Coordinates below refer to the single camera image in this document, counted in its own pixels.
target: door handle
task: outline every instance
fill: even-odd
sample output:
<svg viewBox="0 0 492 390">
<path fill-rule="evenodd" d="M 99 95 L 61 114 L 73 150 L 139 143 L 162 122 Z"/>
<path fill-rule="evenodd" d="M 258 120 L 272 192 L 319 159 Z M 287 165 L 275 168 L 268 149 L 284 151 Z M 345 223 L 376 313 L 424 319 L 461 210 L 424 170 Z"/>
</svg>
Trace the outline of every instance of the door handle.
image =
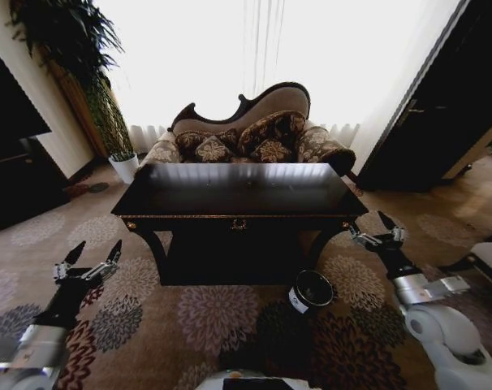
<svg viewBox="0 0 492 390">
<path fill-rule="evenodd" d="M 405 120 L 407 120 L 410 113 L 424 114 L 426 112 L 426 110 L 414 108 L 416 103 L 417 103 L 417 99 L 410 99 L 410 102 L 407 104 L 407 107 L 404 109 L 403 114 L 401 114 L 401 117 L 399 118 L 398 122 L 395 124 L 397 128 L 400 128 L 405 123 Z"/>
</svg>

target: throw pillow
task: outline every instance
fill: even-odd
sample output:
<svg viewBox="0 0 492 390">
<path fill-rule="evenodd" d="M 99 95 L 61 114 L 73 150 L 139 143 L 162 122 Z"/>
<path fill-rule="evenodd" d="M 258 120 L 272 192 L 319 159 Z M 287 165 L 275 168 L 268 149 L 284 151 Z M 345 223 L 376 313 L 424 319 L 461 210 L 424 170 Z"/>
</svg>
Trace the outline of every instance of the throw pillow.
<svg viewBox="0 0 492 390">
<path fill-rule="evenodd" d="M 272 138 L 293 150 L 295 141 L 302 133 L 305 117 L 299 111 L 278 111 L 259 119 L 240 135 L 237 150 L 249 156 L 264 140 Z"/>
<path fill-rule="evenodd" d="M 227 163 L 233 153 L 216 137 L 210 136 L 196 148 L 196 159 L 202 163 Z"/>
<path fill-rule="evenodd" d="M 216 136 L 228 149 L 235 150 L 237 146 L 237 131 L 234 128 L 224 132 L 184 132 L 175 138 L 175 143 L 179 147 L 179 151 L 185 158 L 195 156 L 196 148 L 203 143 L 204 140 L 211 136 Z"/>
<path fill-rule="evenodd" d="M 259 163 L 290 163 L 293 152 L 278 140 L 264 140 L 252 153 L 252 158 Z"/>
</svg>

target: sofa armrest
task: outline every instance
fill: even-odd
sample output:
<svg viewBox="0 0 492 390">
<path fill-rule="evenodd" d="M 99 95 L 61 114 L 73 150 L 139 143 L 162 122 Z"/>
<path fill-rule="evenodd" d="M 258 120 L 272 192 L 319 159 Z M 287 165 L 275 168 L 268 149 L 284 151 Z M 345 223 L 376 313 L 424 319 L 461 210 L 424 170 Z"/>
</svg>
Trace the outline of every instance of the sofa armrest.
<svg viewBox="0 0 492 390">
<path fill-rule="evenodd" d="M 175 144 L 175 138 L 170 136 L 171 133 L 165 133 L 159 141 L 154 144 L 152 149 L 147 153 L 138 171 L 145 165 L 154 163 L 181 163 L 181 154 Z"/>
<path fill-rule="evenodd" d="M 296 143 L 298 163 L 328 163 L 339 176 L 346 175 L 354 166 L 356 156 L 319 126 L 304 130 Z"/>
</svg>

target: green leaves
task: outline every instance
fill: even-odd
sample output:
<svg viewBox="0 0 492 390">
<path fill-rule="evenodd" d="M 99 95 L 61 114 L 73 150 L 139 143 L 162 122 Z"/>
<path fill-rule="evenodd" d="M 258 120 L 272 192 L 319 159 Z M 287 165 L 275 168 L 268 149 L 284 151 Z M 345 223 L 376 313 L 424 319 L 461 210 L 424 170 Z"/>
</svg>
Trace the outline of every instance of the green leaves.
<svg viewBox="0 0 492 390">
<path fill-rule="evenodd" d="M 129 159 L 127 126 L 103 73 L 116 65 L 104 50 L 123 51 L 112 22 L 91 0 L 10 0 L 10 17 L 23 25 L 13 37 L 24 36 L 30 56 L 40 46 L 44 63 L 55 61 L 78 80 L 107 152 L 116 161 Z"/>
<path fill-rule="evenodd" d="M 123 51 L 114 26 L 89 0 L 10 0 L 11 23 L 23 24 L 28 52 L 44 46 L 48 60 L 90 84 L 115 61 L 103 50 Z"/>
</svg>

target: white curtain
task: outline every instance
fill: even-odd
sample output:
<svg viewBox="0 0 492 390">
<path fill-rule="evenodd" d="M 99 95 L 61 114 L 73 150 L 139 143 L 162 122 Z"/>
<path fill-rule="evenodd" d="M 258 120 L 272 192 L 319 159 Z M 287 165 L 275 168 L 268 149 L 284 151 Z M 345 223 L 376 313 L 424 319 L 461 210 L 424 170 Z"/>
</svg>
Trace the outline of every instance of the white curtain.
<svg viewBox="0 0 492 390">
<path fill-rule="evenodd" d="M 135 147 L 146 151 L 188 103 L 225 119 L 239 93 L 254 98 L 280 81 L 303 84 L 310 119 L 350 145 L 371 127 L 438 0 L 96 3 L 126 50 L 113 54 L 119 67 L 109 77 Z"/>
</svg>

